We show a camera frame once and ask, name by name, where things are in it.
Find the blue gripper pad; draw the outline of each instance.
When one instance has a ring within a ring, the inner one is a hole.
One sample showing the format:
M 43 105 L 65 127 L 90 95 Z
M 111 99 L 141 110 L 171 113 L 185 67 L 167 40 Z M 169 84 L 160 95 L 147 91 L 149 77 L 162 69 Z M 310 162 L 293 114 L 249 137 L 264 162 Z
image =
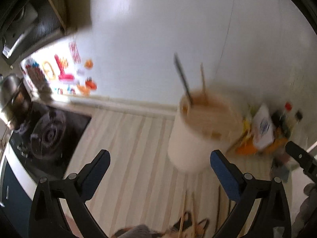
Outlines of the blue gripper pad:
M 228 198 L 236 203 L 239 202 L 244 180 L 236 165 L 229 163 L 220 150 L 214 150 L 210 155 L 210 166 L 216 173 Z

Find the stove burner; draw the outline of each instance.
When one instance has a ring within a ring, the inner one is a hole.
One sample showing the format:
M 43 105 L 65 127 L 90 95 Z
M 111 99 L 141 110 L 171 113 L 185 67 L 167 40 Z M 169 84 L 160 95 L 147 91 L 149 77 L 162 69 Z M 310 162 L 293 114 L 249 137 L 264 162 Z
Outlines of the stove burner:
M 31 134 L 31 150 L 38 159 L 58 158 L 56 151 L 66 130 L 66 117 L 61 111 L 50 111 L 42 116 Z

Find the beige bucket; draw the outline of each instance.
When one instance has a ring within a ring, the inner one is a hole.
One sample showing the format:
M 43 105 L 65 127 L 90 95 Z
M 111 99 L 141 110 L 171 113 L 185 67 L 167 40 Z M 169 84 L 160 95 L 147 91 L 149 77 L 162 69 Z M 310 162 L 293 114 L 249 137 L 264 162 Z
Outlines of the beige bucket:
M 208 93 L 208 104 L 200 91 L 192 93 L 190 107 L 183 96 L 168 145 L 168 156 L 177 169 L 197 173 L 210 165 L 213 150 L 226 150 L 240 138 L 242 116 L 220 95 Z

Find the cabinet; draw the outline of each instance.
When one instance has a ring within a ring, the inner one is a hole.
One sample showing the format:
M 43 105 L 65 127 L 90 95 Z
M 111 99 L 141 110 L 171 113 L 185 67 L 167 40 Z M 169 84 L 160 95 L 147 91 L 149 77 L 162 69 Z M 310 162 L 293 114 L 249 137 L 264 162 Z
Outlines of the cabinet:
M 1 175 L 2 211 L 18 234 L 28 238 L 32 200 L 16 179 L 8 162 L 5 162 Z

